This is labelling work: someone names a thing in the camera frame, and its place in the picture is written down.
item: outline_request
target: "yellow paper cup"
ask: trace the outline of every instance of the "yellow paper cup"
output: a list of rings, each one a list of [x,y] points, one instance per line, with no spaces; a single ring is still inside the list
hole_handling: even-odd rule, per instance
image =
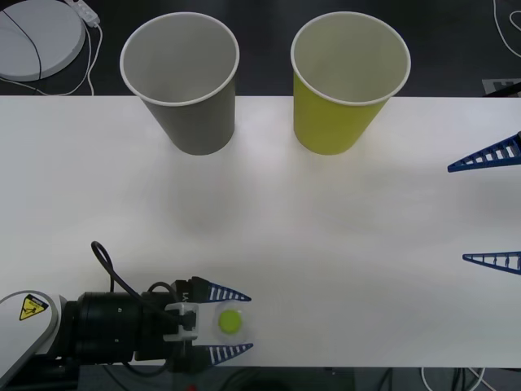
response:
[[[357,12],[309,21],[291,45],[294,131],[310,151],[348,150],[410,73],[410,54],[388,24]]]

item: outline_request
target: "round white object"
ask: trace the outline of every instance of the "round white object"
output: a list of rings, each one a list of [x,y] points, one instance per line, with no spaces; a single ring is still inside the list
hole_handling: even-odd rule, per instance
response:
[[[55,0],[28,0],[5,10],[31,37],[42,61],[42,78],[67,67],[80,53],[85,28],[80,16]],[[33,45],[0,12],[0,77],[14,81],[38,79],[38,57]]]

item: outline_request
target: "paper cup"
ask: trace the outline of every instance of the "paper cup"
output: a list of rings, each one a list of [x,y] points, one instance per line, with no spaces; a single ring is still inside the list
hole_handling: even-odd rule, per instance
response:
[[[223,148],[234,133],[239,45],[219,20],[192,12],[162,15],[127,40],[125,84],[173,143],[192,155]]]
[[[291,63],[296,137],[323,155],[348,150],[410,72],[400,35],[356,12],[309,21],[293,40]]]

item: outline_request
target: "black cable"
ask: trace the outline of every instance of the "black cable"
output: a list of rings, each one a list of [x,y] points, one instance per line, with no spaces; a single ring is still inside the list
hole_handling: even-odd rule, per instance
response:
[[[466,390],[466,368],[462,368],[462,372],[463,372],[463,381],[462,381],[462,388],[461,388],[461,391],[465,391]]]
[[[177,292],[174,288],[172,288],[172,285],[168,285],[167,283],[162,283],[162,282],[158,282],[158,283],[153,283],[149,288],[148,288],[148,292],[154,292],[154,289],[158,288],[158,287],[163,287],[165,288],[167,291],[170,292],[170,294],[172,295],[173,299],[175,300],[176,303],[179,302],[179,297],[177,296]]]
[[[110,372],[106,365],[102,365],[103,370],[110,376],[110,378],[116,383],[123,391],[130,391],[123,383],[119,381],[117,377],[114,376],[112,372]]]
[[[230,387],[231,383],[234,380],[237,380],[239,377],[241,380],[251,380],[253,377],[257,376],[257,373],[253,371],[254,368],[243,368],[239,369],[238,371],[234,372],[228,379],[225,380],[225,382],[222,384],[222,386],[219,388],[219,391],[227,391],[227,389]]]
[[[99,242],[92,242],[90,244],[90,247],[92,248],[92,252],[98,259],[99,263],[105,271],[111,276],[111,280],[114,279],[120,287],[122,287],[135,301],[138,301],[139,304],[141,304],[143,307],[147,307],[149,310],[155,312],[158,314],[161,318],[168,320],[169,322],[176,322],[182,324],[182,319],[179,316],[175,316],[172,314],[169,314],[168,312],[162,310],[161,308],[156,307],[155,305],[152,305],[150,302],[146,301],[137,293],[134,291],[113,269],[112,267],[112,260],[110,257],[108,257],[107,250],[99,243]]]
[[[387,388],[387,391],[392,391],[392,377],[394,376],[394,371],[391,368],[391,375],[389,375],[389,387]]]
[[[164,316],[165,314],[168,315],[168,317],[167,317],[168,321],[174,321],[176,323],[182,323],[182,320],[180,319],[180,317],[174,317],[173,315],[169,314],[168,312],[155,307],[154,305],[150,304],[148,301],[144,300],[141,297],[141,295],[139,295],[137,292],[135,292],[114,271],[114,265],[112,264],[112,259],[111,259],[110,255],[108,255],[108,251],[99,242],[96,242],[96,241],[92,242],[90,244],[90,247],[92,248],[92,251],[93,251],[94,255],[96,256],[96,258],[98,259],[99,263],[101,263],[103,268],[107,271],[107,273],[111,277],[110,292],[114,292],[114,281],[116,281],[132,298],[137,300],[141,305],[146,306],[147,308],[153,310],[155,313],[160,314],[161,316]],[[172,295],[173,301],[174,302],[179,302],[178,297],[177,297],[177,292],[175,291],[175,289],[171,285],[168,285],[167,283],[163,283],[163,282],[153,283],[148,288],[148,292],[153,292],[154,289],[156,289],[158,287],[166,288],[170,292],[170,294]],[[173,349],[172,350],[172,355],[164,361],[164,364],[161,367],[159,367],[157,370],[150,371],[150,372],[138,371],[137,369],[132,367],[128,362],[122,362],[122,364],[128,371],[134,373],[136,376],[154,377],[154,376],[160,375],[161,373],[163,373],[164,371],[166,371],[170,367],[170,365],[171,365],[171,363],[172,363],[172,361],[174,359],[174,356],[175,356],[175,350]]]
[[[42,79],[42,59],[40,58],[40,52],[39,52],[38,49],[36,48],[36,45],[34,44],[34,42],[33,42],[33,40],[31,39],[31,37],[30,37],[30,36],[25,32],[25,30],[22,29],[22,28],[20,27],[20,25],[17,24],[17,23],[15,22],[15,20],[14,20],[13,18],[11,18],[11,17],[9,16],[9,14],[8,14],[5,10],[2,10],[2,12],[3,12],[4,14],[6,14],[6,16],[7,16],[9,19],[11,19],[11,22],[13,22],[14,24],[16,24],[16,27],[18,27],[18,29],[20,29],[20,31],[21,31],[22,33],[25,34],[25,37],[27,37],[27,39],[28,39],[28,40],[33,44],[34,51],[36,51],[36,56],[38,57],[38,67],[39,67],[37,86],[36,86],[36,87],[33,87],[33,94],[36,94],[36,90],[37,90],[37,88],[38,88],[39,85],[40,85],[40,80]]]
[[[461,368],[454,368],[454,374],[453,374],[453,385],[450,388],[451,391],[458,391],[458,383],[460,375],[462,374]]]
[[[387,379],[389,379],[389,387],[388,387],[388,389],[392,390],[392,368],[387,369],[383,373],[383,377],[382,377],[381,381],[379,382],[379,385],[378,385],[378,388],[377,388],[378,391],[381,391],[383,389],[383,385],[385,384]]]

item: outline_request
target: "warning sticker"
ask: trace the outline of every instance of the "warning sticker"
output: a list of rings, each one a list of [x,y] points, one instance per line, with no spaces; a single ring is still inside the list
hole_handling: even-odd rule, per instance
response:
[[[33,295],[27,295],[24,299],[24,304],[22,305],[22,311],[20,312],[20,320],[40,314],[45,311],[48,306],[47,303],[44,303]]]

